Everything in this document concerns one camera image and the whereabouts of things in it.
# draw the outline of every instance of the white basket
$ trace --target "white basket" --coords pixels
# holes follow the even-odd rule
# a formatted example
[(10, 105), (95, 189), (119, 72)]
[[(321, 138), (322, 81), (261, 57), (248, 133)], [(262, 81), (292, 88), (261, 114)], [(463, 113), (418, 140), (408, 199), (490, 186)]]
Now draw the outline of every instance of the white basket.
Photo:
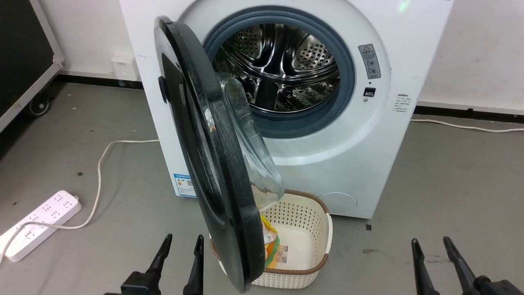
[[(253, 284), (283, 289), (309, 286), (328, 260), (331, 248), (333, 224), (328, 208), (313, 195), (287, 190), (263, 214), (277, 229), (280, 244), (288, 247), (287, 262), (278, 262), (275, 269), (264, 269)], [(219, 259), (213, 241), (210, 244)], [(219, 263), (225, 272), (220, 259)]]

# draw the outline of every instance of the caster wheel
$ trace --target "caster wheel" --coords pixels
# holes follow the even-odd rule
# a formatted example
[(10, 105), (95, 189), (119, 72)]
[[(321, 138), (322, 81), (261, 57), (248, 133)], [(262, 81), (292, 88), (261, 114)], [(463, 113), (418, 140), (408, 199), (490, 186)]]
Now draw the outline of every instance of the caster wheel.
[(51, 103), (47, 97), (38, 95), (34, 97), (25, 107), (24, 114), (31, 118), (39, 118), (45, 115), (51, 108)]

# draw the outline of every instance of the power strip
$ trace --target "power strip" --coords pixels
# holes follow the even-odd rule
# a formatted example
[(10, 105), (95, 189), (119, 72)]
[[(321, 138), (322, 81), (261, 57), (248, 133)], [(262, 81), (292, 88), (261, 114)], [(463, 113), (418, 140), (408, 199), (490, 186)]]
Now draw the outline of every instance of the power strip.
[[(42, 205), (38, 206), (33, 212), (29, 213), (24, 219), (20, 220), (11, 229), (0, 236), (0, 249), (11, 239), (15, 231), (26, 222), (42, 222), (53, 225), (63, 225), (73, 217), (82, 205), (78, 198), (66, 191), (59, 191)], [(47, 239), (57, 228), (31, 224), (25, 226), (11, 242), (5, 253), (12, 262), (18, 262), (26, 257), (33, 249)]]

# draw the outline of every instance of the gray floor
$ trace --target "gray floor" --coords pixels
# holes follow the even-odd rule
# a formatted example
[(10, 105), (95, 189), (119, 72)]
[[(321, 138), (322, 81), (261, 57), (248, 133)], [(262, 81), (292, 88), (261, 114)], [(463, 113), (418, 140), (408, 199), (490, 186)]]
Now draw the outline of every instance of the gray floor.
[[(67, 224), (82, 223), (93, 206), (96, 163), (106, 145), (156, 138), (143, 92), (53, 86), (59, 94), (47, 115), (36, 121), (17, 118), (0, 133), (0, 232), (61, 189), (83, 205)], [(440, 119), (493, 129), (522, 127)], [(316, 281), (303, 290), (253, 287), (250, 294), (415, 294), (413, 237), (422, 243), (440, 293), (460, 294), (444, 235), (453, 238), (477, 275), (506, 278), (524, 289), (523, 146), (524, 132), (412, 123), (375, 217), (334, 217), (330, 258)], [(181, 294), (195, 239), (206, 227), (194, 199), (173, 196), (160, 146), (115, 147), (102, 180), (92, 224), (57, 231), (18, 263), (6, 259), (0, 266), (2, 294), (116, 292), (132, 271), (148, 267), (166, 233), (174, 240), (160, 287), (164, 294)], [(205, 293), (235, 294), (207, 248), (205, 254)]]

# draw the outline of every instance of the brown basket rim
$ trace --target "brown basket rim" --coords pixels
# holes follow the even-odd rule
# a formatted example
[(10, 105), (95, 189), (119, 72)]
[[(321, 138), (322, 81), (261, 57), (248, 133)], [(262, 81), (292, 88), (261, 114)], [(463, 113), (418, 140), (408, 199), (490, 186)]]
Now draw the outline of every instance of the brown basket rim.
[[(304, 192), (300, 192), (300, 191), (294, 191), (292, 189), (287, 189), (286, 190), (286, 194), (297, 195), (297, 196), (301, 196), (301, 197), (310, 198), (310, 199), (316, 201), (317, 203), (319, 203), (319, 205), (322, 207), (324, 212), (326, 214), (329, 214), (328, 207), (317, 196), (314, 196), (314, 195), (308, 194), (308, 193), (304, 193)], [(216, 259), (218, 259), (218, 261), (220, 261), (219, 254), (216, 252), (215, 245), (213, 244), (213, 239), (209, 239), (209, 247), (211, 249), (211, 253), (213, 254), (213, 256)], [(327, 261), (328, 261), (328, 254), (325, 253), (324, 257), (322, 257), (322, 260), (320, 260), (320, 262), (317, 265), (315, 265), (314, 267), (312, 267), (310, 269), (294, 270), (294, 269), (275, 269), (275, 268), (267, 268), (266, 267), (266, 268), (264, 268), (264, 272), (276, 273), (276, 274), (279, 274), (279, 275), (302, 275), (302, 276), (310, 275), (312, 273), (315, 273), (315, 272), (319, 271), (322, 267), (324, 267), (324, 265), (326, 264)]]

